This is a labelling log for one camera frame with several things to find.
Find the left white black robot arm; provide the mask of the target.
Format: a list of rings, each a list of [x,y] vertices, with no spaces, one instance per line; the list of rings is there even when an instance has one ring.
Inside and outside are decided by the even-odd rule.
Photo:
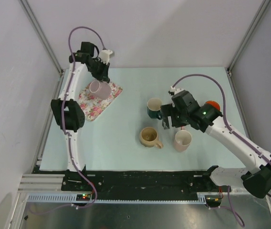
[[[82,171],[85,162],[79,153],[79,137],[85,124],[85,113],[78,100],[86,76],[93,77],[89,91],[97,98],[105,100],[111,94],[108,76],[110,57],[113,51],[99,50],[91,42],[82,42],[77,52],[69,56],[70,70],[66,83],[57,99],[50,103],[55,121],[65,135],[68,152],[67,169],[71,172]]]

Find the cream beige mug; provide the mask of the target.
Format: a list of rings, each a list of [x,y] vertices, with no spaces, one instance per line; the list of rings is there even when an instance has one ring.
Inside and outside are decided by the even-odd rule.
[[[153,127],[146,127],[141,130],[139,135],[140,143],[145,147],[163,148],[163,143],[159,140],[159,135]]]

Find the left aluminium corner post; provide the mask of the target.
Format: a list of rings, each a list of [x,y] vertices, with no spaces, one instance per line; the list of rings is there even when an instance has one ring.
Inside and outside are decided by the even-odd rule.
[[[32,25],[34,31],[36,32],[38,39],[40,40],[44,50],[46,51],[47,55],[49,56],[56,71],[58,72],[59,75],[62,75],[63,69],[60,66],[60,63],[59,63],[57,57],[55,56],[55,53],[54,53],[39,21],[37,20],[37,17],[35,15],[34,11],[32,10],[29,2],[27,0],[18,0],[18,2],[20,4],[20,6],[22,7],[25,15],[27,16],[30,24]]]

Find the pink mug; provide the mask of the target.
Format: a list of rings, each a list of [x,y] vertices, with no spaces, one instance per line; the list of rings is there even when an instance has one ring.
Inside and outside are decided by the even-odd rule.
[[[178,152],[185,151],[192,142],[192,135],[189,131],[181,129],[176,132],[173,139],[173,147]]]

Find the orange mug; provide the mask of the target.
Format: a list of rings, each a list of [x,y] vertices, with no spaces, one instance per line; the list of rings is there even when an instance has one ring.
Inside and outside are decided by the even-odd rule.
[[[218,111],[221,110],[220,105],[219,105],[216,101],[211,101],[211,100],[209,100],[209,101],[206,101],[205,104],[210,104],[210,105],[212,105],[212,106],[213,106],[214,108],[216,108]]]

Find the right aluminium corner post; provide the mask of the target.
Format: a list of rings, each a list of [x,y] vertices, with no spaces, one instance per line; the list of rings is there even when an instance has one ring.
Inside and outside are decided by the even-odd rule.
[[[252,38],[252,36],[256,32],[256,29],[258,28],[262,18],[266,14],[270,5],[271,5],[271,0],[263,0],[262,1],[260,7],[258,8],[257,12],[255,13],[255,16],[254,16],[252,22],[250,23],[248,29],[246,30],[246,33],[245,33],[241,43],[239,44],[237,51],[235,52],[232,60],[230,61],[229,65],[226,69],[228,74],[231,74],[235,64],[237,63],[237,61],[241,57],[241,55],[244,52],[245,48],[247,47],[250,39]]]

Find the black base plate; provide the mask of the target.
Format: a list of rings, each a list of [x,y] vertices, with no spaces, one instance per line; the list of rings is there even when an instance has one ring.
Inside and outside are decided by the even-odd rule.
[[[199,192],[218,192],[209,171],[65,171],[62,191],[91,192],[98,200],[197,200]]]

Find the aluminium frame rail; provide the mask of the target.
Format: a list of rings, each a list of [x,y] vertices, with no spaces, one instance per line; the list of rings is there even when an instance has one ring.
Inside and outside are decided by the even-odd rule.
[[[59,174],[24,174],[18,188],[19,192],[55,193],[61,191],[64,175]]]

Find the green mug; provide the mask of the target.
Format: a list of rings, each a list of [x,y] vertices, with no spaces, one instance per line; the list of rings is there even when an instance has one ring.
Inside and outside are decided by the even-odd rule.
[[[147,102],[147,114],[151,119],[162,119],[161,114],[162,101],[160,98],[151,98]]]

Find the purple mug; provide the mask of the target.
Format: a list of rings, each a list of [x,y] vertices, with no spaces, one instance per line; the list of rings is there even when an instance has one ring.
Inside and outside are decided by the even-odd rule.
[[[95,97],[106,100],[111,94],[111,87],[105,82],[94,80],[89,85],[89,91]]]

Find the aluminium corner post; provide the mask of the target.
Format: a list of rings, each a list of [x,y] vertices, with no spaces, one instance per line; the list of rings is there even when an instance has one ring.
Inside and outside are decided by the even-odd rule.
[[[59,63],[57,57],[55,56],[55,53],[54,53],[39,21],[37,20],[37,17],[35,15],[34,11],[32,10],[29,2],[27,0],[18,0],[18,2],[20,4],[20,6],[22,7],[25,15],[27,16],[30,24],[32,25],[34,31],[36,32],[38,39],[40,40],[44,50],[46,51],[47,55],[49,56],[56,71],[58,72],[59,75],[62,75],[63,69],[60,66],[60,63]]]
[[[255,16],[254,16],[252,22],[250,23],[248,29],[246,30],[246,33],[245,33],[241,43],[239,44],[237,51],[235,52],[232,60],[230,61],[229,65],[226,69],[228,74],[231,74],[235,64],[237,63],[237,61],[241,57],[241,55],[244,52],[245,48],[247,47],[250,39],[252,38],[252,36],[256,32],[256,29],[258,28],[262,18],[266,14],[270,5],[271,5],[271,0],[263,0],[262,1],[260,7],[258,8],[257,12],[255,13]]]

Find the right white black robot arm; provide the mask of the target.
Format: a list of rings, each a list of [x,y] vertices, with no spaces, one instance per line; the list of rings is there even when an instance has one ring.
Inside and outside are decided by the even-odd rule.
[[[212,166],[209,175],[203,179],[204,188],[214,191],[219,186],[244,187],[257,198],[268,195],[271,153],[238,132],[211,104],[199,106],[192,94],[183,89],[171,88],[169,94],[172,103],[161,106],[164,129],[190,125],[216,139],[244,164],[244,168]]]

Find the floral serving tray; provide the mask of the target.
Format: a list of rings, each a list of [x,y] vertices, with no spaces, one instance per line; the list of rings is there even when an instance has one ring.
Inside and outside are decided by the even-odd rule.
[[[122,92],[122,87],[110,81],[110,95],[106,100],[94,96],[89,84],[79,94],[79,105],[87,121],[94,121]]]

